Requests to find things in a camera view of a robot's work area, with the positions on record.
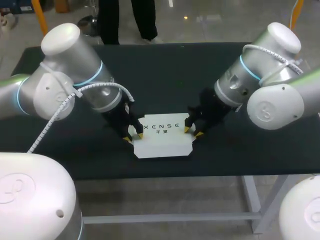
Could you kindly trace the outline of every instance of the gray floor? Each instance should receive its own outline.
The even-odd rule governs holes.
[[[252,41],[269,23],[288,24],[296,0],[155,0],[159,36],[166,43]],[[70,14],[45,13],[49,28],[76,23],[88,8]],[[296,26],[301,57],[314,68],[320,63],[320,2],[305,0]],[[121,44],[141,44],[129,0],[120,0]],[[10,76],[23,50],[39,46],[42,33],[34,14],[20,15],[17,26],[0,37],[0,79]],[[97,43],[97,39],[88,39]],[[261,199],[276,177],[256,177]],[[185,177],[76,182],[85,216],[245,211],[238,177]],[[106,224],[86,227],[88,239],[104,240],[281,240],[275,221],[263,235],[252,235],[240,222],[173,222]]]

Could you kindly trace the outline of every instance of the stool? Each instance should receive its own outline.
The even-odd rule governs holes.
[[[92,9],[92,15],[88,15],[78,21],[77,26],[81,32],[90,37],[97,37],[98,33],[98,13],[97,13],[97,0],[86,0],[85,7]]]

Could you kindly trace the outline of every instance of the white cardboard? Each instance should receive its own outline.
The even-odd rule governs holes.
[[[144,126],[143,139],[137,136],[136,130],[130,126],[128,132],[132,136],[134,154],[139,159],[187,156],[192,150],[192,127],[185,131],[187,113],[145,115],[139,121]]]

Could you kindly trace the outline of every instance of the black tabletop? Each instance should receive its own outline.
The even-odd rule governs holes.
[[[241,54],[245,43],[97,46],[116,81],[130,90],[145,114],[185,113],[199,92]],[[24,51],[13,74],[31,74],[43,59],[39,47]],[[0,151],[26,152],[46,121],[19,116],[0,121]],[[137,159],[133,147],[82,99],[53,124],[35,153],[61,163],[76,179],[280,175],[320,172],[320,120],[313,116],[279,130],[250,122],[246,107],[193,143],[184,157]]]

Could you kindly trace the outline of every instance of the black pants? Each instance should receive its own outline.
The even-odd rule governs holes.
[[[131,4],[141,37],[154,39],[158,35],[155,0],[131,0]],[[104,44],[119,44],[118,0],[99,0],[98,30]]]

